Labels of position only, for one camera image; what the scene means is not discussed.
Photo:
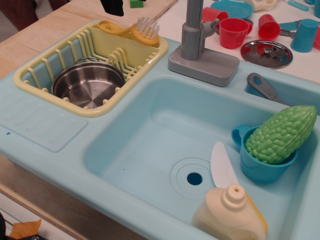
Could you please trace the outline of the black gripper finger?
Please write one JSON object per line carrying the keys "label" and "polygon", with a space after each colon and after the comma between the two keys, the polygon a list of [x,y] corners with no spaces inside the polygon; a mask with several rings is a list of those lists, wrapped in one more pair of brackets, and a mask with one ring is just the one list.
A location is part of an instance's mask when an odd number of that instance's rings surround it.
{"label": "black gripper finger", "polygon": [[124,16],[122,0],[100,0],[100,2],[107,14],[119,17]]}

